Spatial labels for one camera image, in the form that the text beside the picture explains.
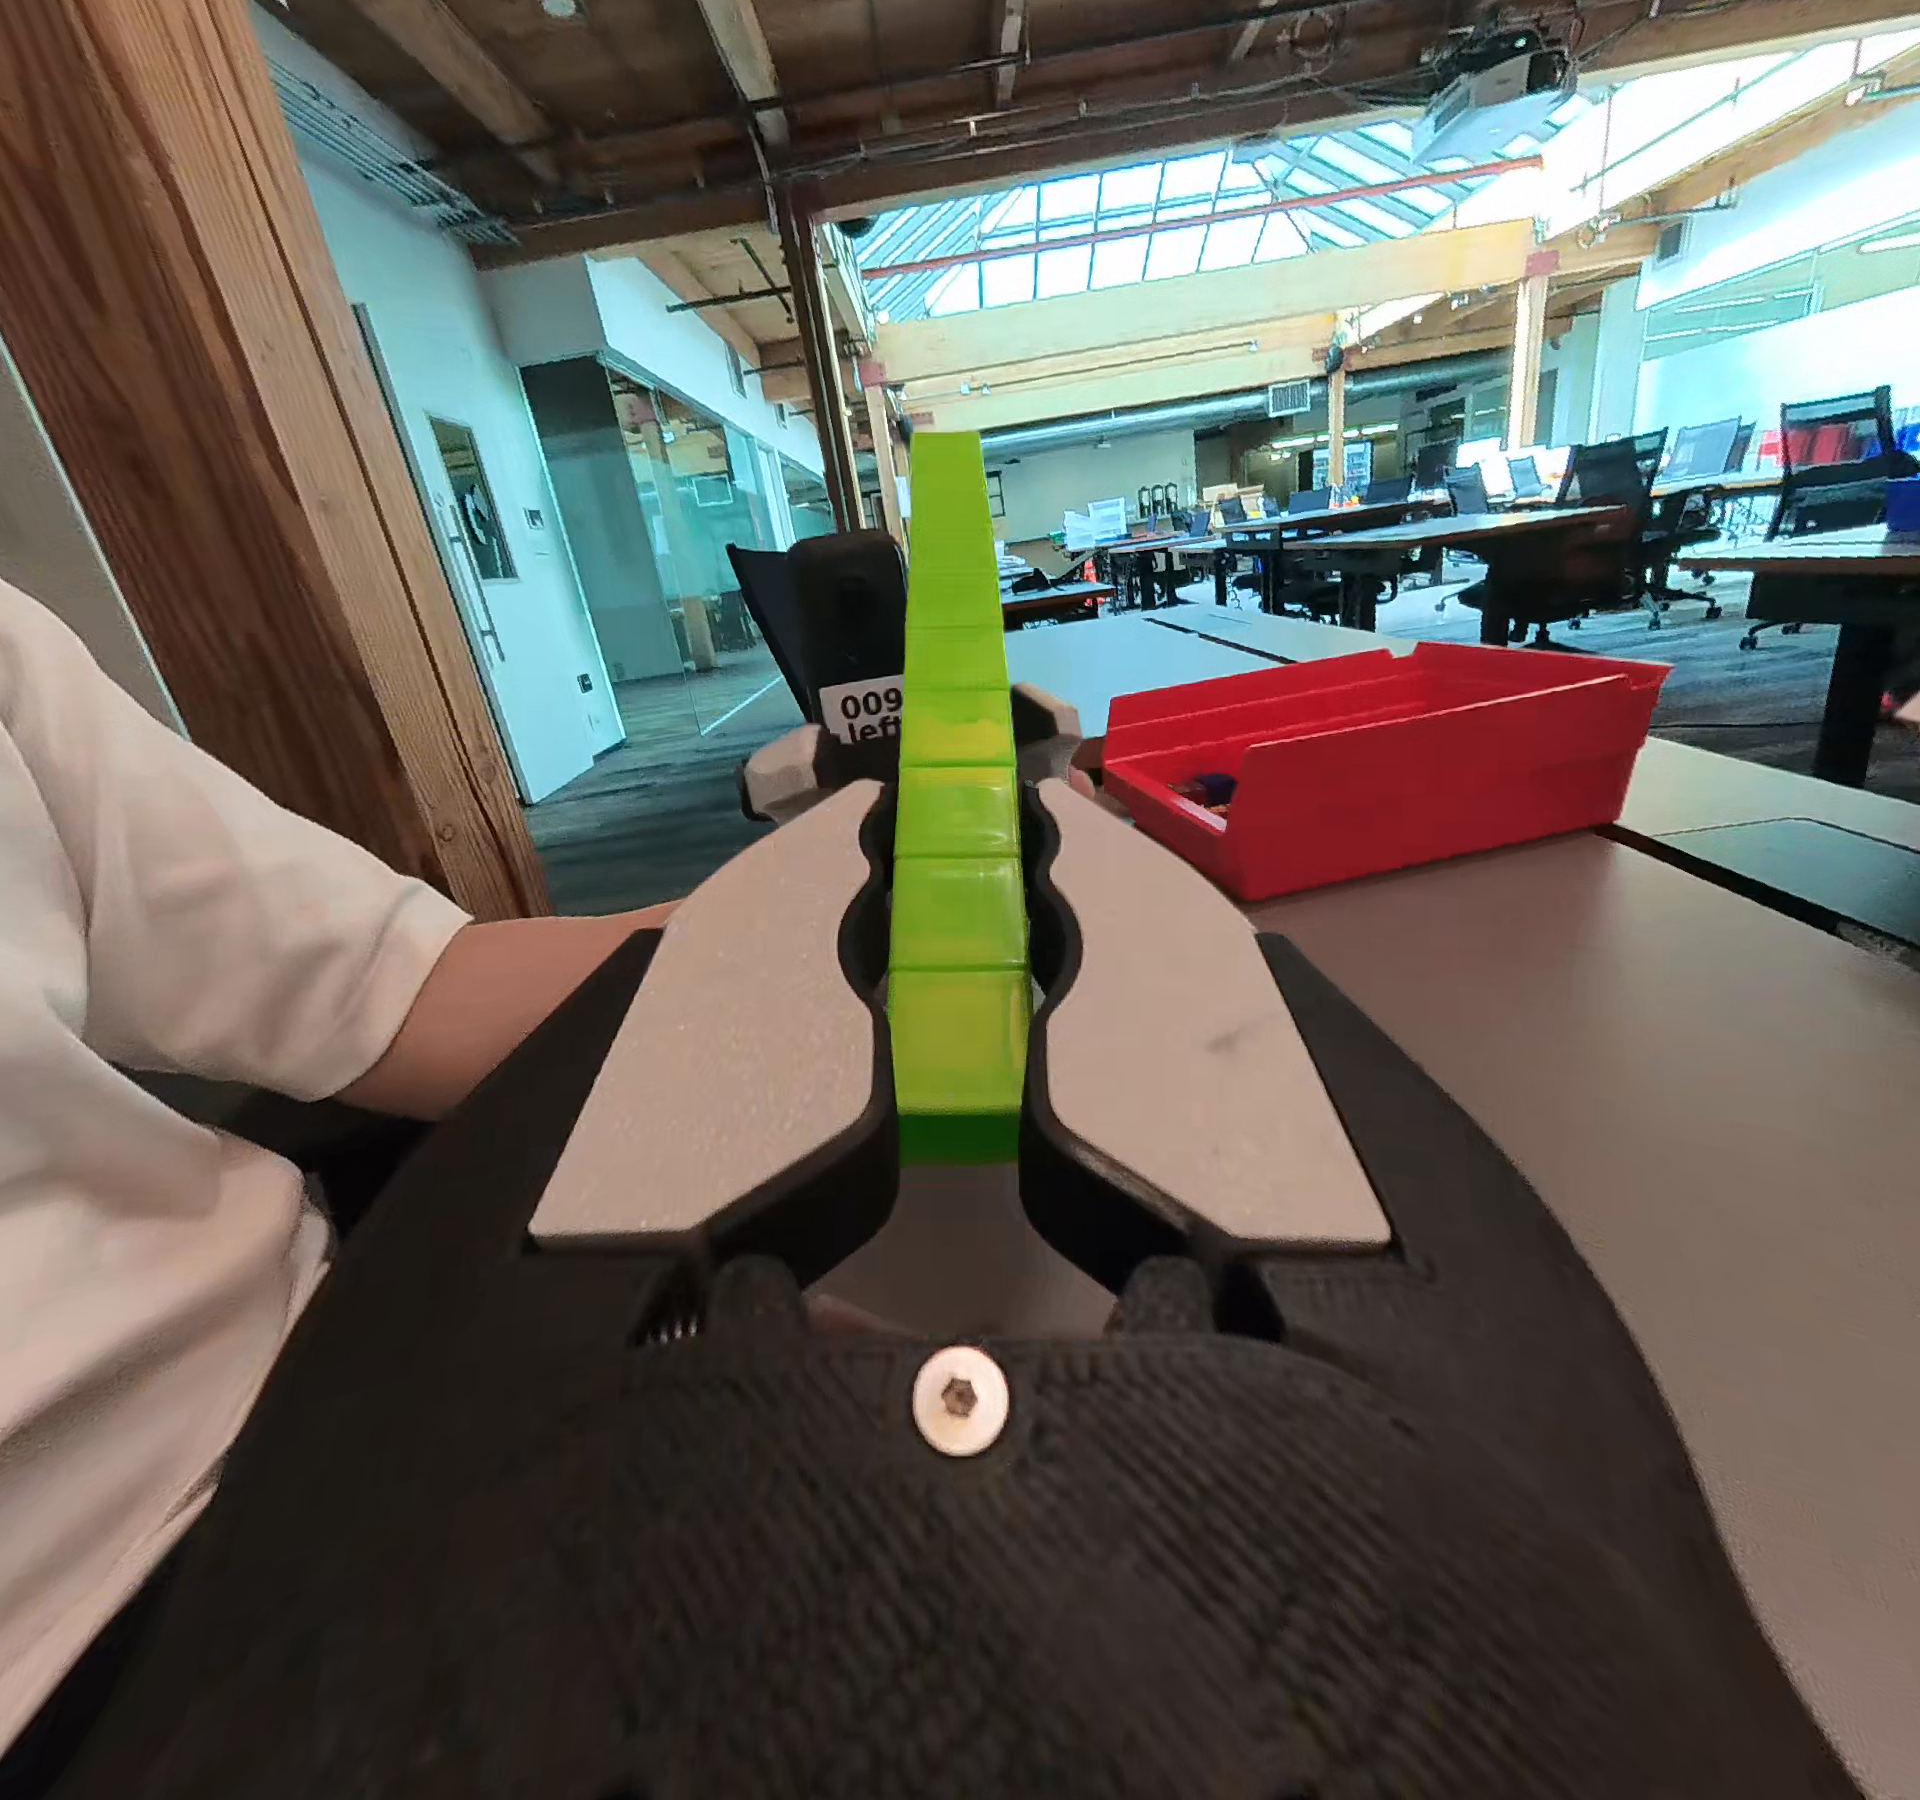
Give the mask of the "grey desk with wooden edge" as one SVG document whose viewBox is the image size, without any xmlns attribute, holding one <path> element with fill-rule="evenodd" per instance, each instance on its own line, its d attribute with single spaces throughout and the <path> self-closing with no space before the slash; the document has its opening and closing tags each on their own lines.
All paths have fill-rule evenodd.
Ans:
<svg viewBox="0 0 1920 1800">
<path fill-rule="evenodd" d="M 1112 705 L 1128 693 L 1373 651 L 1405 656 L 1412 644 L 1293 614 L 1181 604 L 1021 630 L 1004 648 L 1010 682 L 1069 705 L 1083 743 L 1100 747 Z"/>
</svg>

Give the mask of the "black office chair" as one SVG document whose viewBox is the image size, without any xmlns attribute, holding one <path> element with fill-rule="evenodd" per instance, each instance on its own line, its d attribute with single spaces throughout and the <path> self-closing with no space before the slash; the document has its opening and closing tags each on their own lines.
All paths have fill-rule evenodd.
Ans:
<svg viewBox="0 0 1920 1800">
<path fill-rule="evenodd" d="M 1456 603 L 1475 613 L 1494 603 L 1504 637 L 1536 648 L 1548 645 L 1553 626 L 1575 628 L 1598 613 L 1645 613 L 1647 630 L 1659 630 L 1675 599 L 1666 587 L 1675 554 L 1719 536 L 1704 496 L 1654 499 L 1666 451 L 1666 425 L 1573 446 L 1554 507 L 1595 507 L 1595 512 L 1523 531 Z"/>
</svg>

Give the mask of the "wooden pillar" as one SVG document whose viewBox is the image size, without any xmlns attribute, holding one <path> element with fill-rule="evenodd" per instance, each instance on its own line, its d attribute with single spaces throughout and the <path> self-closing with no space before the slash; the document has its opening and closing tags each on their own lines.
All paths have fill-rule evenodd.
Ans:
<svg viewBox="0 0 1920 1800">
<path fill-rule="evenodd" d="M 3 340 L 187 734 L 550 908 L 248 0 L 1 0 Z"/>
</svg>

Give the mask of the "red plastic bin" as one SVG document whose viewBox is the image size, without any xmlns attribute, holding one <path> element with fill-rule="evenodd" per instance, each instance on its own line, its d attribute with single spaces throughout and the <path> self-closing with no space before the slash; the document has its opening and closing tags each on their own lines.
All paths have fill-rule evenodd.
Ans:
<svg viewBox="0 0 1920 1800">
<path fill-rule="evenodd" d="M 1245 901 L 1607 826 L 1668 666 L 1477 644 L 1116 698 L 1102 780 Z"/>
</svg>

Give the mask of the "ceiling projector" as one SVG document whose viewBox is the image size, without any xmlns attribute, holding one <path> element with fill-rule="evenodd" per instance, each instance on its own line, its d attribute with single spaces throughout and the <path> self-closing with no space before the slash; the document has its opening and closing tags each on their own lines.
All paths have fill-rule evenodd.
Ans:
<svg viewBox="0 0 1920 1800">
<path fill-rule="evenodd" d="M 1570 50 L 1539 28 L 1482 34 L 1444 62 L 1407 149 L 1422 169 L 1489 163 L 1519 136 L 1536 136 L 1575 88 Z"/>
</svg>

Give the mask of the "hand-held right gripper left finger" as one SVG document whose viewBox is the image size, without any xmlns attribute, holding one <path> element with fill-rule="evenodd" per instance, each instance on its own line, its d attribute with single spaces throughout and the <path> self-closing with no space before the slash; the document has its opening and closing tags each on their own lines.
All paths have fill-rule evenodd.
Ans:
<svg viewBox="0 0 1920 1800">
<path fill-rule="evenodd" d="M 543 1248 L 848 1258 L 900 1195 L 855 780 L 686 895 L 532 1214 Z"/>
</svg>

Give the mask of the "green block bar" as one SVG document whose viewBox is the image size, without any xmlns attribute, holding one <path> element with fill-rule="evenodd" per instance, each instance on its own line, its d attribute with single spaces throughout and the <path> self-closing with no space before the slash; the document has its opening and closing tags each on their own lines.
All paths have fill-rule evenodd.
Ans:
<svg viewBox="0 0 1920 1800">
<path fill-rule="evenodd" d="M 910 451 L 887 1027 L 907 1167 L 1012 1163 L 1032 1014 L 997 547 L 973 431 Z"/>
</svg>

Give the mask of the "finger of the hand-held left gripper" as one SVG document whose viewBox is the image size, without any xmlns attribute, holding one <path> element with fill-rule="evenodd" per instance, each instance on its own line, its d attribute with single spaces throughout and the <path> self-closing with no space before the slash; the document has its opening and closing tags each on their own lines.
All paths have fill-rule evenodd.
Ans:
<svg viewBox="0 0 1920 1800">
<path fill-rule="evenodd" d="M 897 780 L 897 736 L 843 739 L 806 723 L 779 734 L 739 765 L 739 807 L 754 824 L 784 824 L 846 785 Z"/>
</svg>

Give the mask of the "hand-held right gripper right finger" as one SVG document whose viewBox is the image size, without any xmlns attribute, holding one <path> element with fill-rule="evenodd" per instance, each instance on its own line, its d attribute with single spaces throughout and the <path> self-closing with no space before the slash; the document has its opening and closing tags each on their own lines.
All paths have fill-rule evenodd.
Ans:
<svg viewBox="0 0 1920 1800">
<path fill-rule="evenodd" d="M 1388 1214 L 1257 926 L 1065 781 L 1026 790 L 1021 1206 L 1069 1262 L 1366 1258 Z"/>
</svg>

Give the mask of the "person's left forearm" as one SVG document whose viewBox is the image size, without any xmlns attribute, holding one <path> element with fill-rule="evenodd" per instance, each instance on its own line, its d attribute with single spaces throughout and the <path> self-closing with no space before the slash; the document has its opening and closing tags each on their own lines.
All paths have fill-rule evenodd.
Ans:
<svg viewBox="0 0 1920 1800">
<path fill-rule="evenodd" d="M 469 923 L 446 943 L 389 1047 L 334 1098 L 441 1122 L 619 946 L 665 926 L 679 899 L 604 917 Z"/>
</svg>

